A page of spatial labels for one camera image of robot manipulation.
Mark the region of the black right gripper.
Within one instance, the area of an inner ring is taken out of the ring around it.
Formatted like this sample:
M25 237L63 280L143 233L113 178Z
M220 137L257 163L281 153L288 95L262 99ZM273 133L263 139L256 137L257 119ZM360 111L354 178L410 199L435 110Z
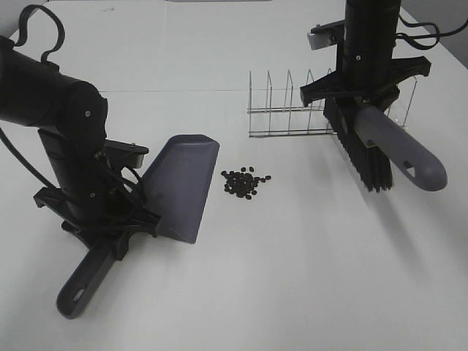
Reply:
M431 62L424 56L356 57L338 55L336 69L319 80L300 87L303 106L325 98L373 97L416 75L428 76Z

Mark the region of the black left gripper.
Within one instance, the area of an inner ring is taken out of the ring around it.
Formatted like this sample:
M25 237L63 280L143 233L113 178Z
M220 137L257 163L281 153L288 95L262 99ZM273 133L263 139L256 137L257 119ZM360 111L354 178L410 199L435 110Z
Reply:
M132 233L157 237L162 218L145 209L140 182L120 175L58 175L59 187L44 187L34 196L37 207L47 207L63 219L64 230L88 241L100 260L122 261Z

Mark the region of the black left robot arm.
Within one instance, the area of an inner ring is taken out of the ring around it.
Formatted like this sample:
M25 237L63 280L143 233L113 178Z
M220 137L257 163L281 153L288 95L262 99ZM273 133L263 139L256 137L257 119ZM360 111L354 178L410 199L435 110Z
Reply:
M142 180L121 174L135 172L148 149L107 138L107 107L91 83L1 39L1 119L38 131L57 180L45 181L34 202L85 245L107 247L121 260L131 236L152 231L159 217L146 208Z

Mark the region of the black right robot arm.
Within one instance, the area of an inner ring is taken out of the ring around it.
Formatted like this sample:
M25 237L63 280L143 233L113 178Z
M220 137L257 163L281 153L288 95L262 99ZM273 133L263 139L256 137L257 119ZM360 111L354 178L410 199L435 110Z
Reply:
M347 1L344 20L310 30L312 50L336 46L336 70L300 88L303 106L359 98L387 110L399 97L400 82L429 75L426 57L393 57L400 7L400 1Z

